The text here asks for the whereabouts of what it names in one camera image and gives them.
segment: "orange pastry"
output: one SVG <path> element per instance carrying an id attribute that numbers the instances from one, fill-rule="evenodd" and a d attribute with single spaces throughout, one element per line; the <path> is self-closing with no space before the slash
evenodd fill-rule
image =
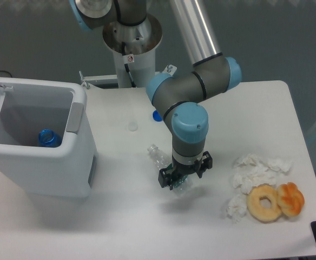
<path id="1" fill-rule="evenodd" d="M 300 214 L 305 204 L 305 198 L 295 183 L 287 183 L 277 188 L 277 203 L 284 215 L 295 217 Z"/>

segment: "donut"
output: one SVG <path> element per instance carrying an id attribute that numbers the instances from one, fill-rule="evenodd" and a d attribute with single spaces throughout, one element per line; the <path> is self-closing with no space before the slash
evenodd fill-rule
<path id="1" fill-rule="evenodd" d="M 278 186 L 277 203 L 284 215 L 295 217 L 300 214 L 305 204 L 305 198 L 295 183 L 287 183 Z"/>
<path id="2" fill-rule="evenodd" d="M 271 207 L 263 207 L 260 200 L 268 199 Z M 271 222 L 282 214 L 277 204 L 277 191 L 269 185 L 261 185 L 251 190 L 247 196 L 247 208 L 251 215 L 262 222 Z"/>

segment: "blue joint cap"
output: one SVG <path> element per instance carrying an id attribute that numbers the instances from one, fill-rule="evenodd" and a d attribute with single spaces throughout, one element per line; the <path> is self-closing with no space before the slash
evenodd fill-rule
<path id="1" fill-rule="evenodd" d="M 169 73 L 159 73 L 155 75 L 146 86 L 146 94 L 153 105 L 153 96 L 156 93 L 156 90 L 159 88 L 160 84 L 164 80 L 172 77 Z"/>
<path id="2" fill-rule="evenodd" d="M 240 66 L 234 58 L 226 57 L 225 59 L 228 61 L 230 67 L 230 80 L 227 89 L 228 91 L 240 84 L 242 81 L 242 72 Z"/>
<path id="3" fill-rule="evenodd" d="M 77 7 L 76 7 L 76 4 L 75 4 L 75 0 L 69 0 L 69 4 L 74 12 L 74 15 L 75 15 L 75 18 L 78 22 L 78 24 L 80 25 L 81 29 L 84 30 L 84 31 L 91 31 L 92 29 L 89 28 L 85 22 L 83 21 L 81 15 L 78 13 L 78 10 L 77 10 Z"/>
<path id="4" fill-rule="evenodd" d="M 208 132 L 206 109 L 193 102 L 180 104 L 172 116 L 172 128 L 175 135 L 188 144 L 201 142 Z"/>

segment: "gray wall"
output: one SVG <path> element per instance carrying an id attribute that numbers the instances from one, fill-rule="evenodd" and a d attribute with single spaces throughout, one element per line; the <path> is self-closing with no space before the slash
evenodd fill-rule
<path id="1" fill-rule="evenodd" d="M 316 120 L 316 0 L 205 0 L 227 56 L 240 63 L 244 81 L 283 80 L 305 132 Z M 162 24 L 157 69 L 171 63 L 191 71 L 167 1 L 149 12 Z M 0 0 L 0 69 L 15 77 L 79 83 L 85 76 L 114 74 L 101 29 L 83 32 L 67 0 Z M 310 147 L 316 171 L 316 142 Z"/>

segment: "crumpled tissue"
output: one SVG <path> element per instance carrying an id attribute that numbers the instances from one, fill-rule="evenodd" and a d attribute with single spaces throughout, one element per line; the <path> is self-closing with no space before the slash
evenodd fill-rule
<path id="1" fill-rule="evenodd" d="M 233 177 L 233 187 L 240 187 L 242 193 L 249 194 L 253 187 L 262 184 L 275 185 L 278 173 L 287 174 L 292 168 L 292 162 L 280 158 L 263 158 L 250 153 L 237 159 L 234 167 L 239 171 Z"/>
<path id="2" fill-rule="evenodd" d="M 233 187 L 239 187 L 243 194 L 235 195 L 228 203 L 227 214 L 233 223 L 238 223 L 246 214 L 245 195 L 249 194 L 253 187 L 262 184 L 276 185 L 278 174 L 288 174 L 292 165 L 292 161 L 264 158 L 253 153 L 237 159 L 234 168 L 237 168 L 238 172 L 233 177 Z"/>
<path id="3" fill-rule="evenodd" d="M 242 194 L 235 195 L 228 203 L 227 214 L 232 218 L 233 223 L 238 223 L 246 212 L 246 196 Z"/>

